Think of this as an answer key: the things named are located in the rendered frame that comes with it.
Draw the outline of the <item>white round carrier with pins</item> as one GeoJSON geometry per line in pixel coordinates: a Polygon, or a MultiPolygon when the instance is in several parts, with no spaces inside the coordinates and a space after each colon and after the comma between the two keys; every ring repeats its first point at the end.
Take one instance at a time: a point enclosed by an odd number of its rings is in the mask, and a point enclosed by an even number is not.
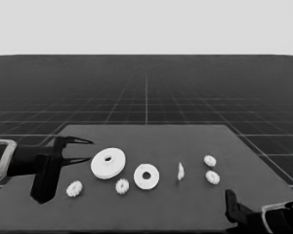
{"type": "Polygon", "coordinates": [[[153,189],[159,182],[159,170],[152,164],[140,164],[134,171],[135,184],[143,189],[153,189]]]}

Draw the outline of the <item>small white T-shaped piece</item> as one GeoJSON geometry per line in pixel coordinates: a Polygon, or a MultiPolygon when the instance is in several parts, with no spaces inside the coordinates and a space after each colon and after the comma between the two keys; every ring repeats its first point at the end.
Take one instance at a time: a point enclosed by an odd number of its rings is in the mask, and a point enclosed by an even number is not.
{"type": "Polygon", "coordinates": [[[184,178],[184,176],[185,176],[185,169],[184,169],[182,163],[179,162],[177,178],[178,178],[178,180],[182,180],[184,178]]]}

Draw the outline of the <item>small white toothed gear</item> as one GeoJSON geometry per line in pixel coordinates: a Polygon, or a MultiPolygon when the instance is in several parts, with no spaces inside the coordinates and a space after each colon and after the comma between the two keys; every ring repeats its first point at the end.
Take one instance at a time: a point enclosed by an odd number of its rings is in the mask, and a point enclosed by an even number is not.
{"type": "Polygon", "coordinates": [[[217,160],[212,155],[206,155],[203,161],[208,167],[215,167],[217,164],[217,160]]]}
{"type": "Polygon", "coordinates": [[[66,189],[66,195],[68,197],[76,197],[82,192],[82,190],[83,184],[79,180],[76,180],[68,186],[66,189]]]}
{"type": "Polygon", "coordinates": [[[129,190],[130,184],[126,178],[120,178],[115,184],[115,190],[118,194],[123,195],[129,190]]]}
{"type": "Polygon", "coordinates": [[[205,177],[207,181],[210,182],[211,184],[216,185],[220,182],[220,176],[214,171],[208,171],[205,174],[205,177]]]}

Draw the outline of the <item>large thick white disc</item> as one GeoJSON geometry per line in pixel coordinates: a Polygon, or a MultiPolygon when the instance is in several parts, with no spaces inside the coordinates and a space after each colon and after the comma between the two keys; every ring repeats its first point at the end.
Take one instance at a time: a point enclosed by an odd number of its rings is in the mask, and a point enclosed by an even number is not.
{"type": "Polygon", "coordinates": [[[97,178],[109,179],[122,172],[126,165],[125,153],[115,147],[101,150],[91,161],[91,171],[97,178]]]}

